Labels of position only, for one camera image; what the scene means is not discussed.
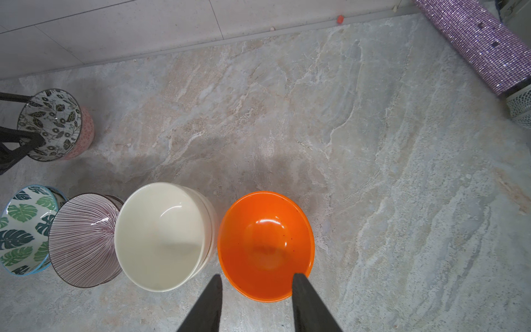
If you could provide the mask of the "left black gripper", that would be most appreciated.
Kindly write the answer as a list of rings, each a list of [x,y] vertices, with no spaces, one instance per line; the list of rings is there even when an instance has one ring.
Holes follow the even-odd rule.
[[[8,149],[5,146],[6,142],[18,142],[19,147]],[[1,127],[1,175],[25,158],[30,151],[45,143],[45,139],[38,133]]]

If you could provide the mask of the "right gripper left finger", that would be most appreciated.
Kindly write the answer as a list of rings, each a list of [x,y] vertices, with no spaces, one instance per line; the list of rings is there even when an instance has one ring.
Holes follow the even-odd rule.
[[[219,274],[212,277],[177,332],[218,332],[223,304],[223,284]]]

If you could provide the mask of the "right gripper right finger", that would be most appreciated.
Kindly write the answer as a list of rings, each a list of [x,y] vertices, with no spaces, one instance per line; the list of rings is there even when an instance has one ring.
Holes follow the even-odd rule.
[[[296,332],[343,332],[304,274],[294,274],[292,289]]]

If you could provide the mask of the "black floral bowl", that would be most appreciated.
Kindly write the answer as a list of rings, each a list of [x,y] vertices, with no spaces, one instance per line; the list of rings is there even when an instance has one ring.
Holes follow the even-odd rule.
[[[44,144],[28,156],[39,162],[71,160],[85,152],[95,137],[90,113],[67,91],[47,89],[27,102],[17,129],[40,134]]]

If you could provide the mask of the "green leaf bowl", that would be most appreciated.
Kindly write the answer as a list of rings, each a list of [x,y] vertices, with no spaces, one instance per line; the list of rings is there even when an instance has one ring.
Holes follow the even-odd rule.
[[[1,265],[12,275],[36,274],[51,265],[48,236],[59,209],[68,201],[59,190],[29,185],[1,215]]]

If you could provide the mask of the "orange bowl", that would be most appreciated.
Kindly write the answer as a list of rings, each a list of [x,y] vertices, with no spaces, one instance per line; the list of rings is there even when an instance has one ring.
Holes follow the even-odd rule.
[[[217,250],[225,277],[239,293],[271,303],[292,295],[295,274],[311,274],[315,238],[294,201],[261,191],[243,196],[225,213]]]

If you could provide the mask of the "cream bowl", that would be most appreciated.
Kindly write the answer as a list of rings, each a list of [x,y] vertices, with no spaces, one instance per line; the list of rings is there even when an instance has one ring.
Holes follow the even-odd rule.
[[[218,218],[201,193],[172,183],[135,191],[120,209],[114,243],[125,275],[147,291],[184,285],[214,255]]]

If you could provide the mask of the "purple striped bowl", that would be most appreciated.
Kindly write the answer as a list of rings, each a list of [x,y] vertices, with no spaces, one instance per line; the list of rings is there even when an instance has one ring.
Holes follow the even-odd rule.
[[[121,274],[114,235],[122,207],[116,196],[85,193],[59,209],[49,232],[48,251],[63,281],[89,289]]]

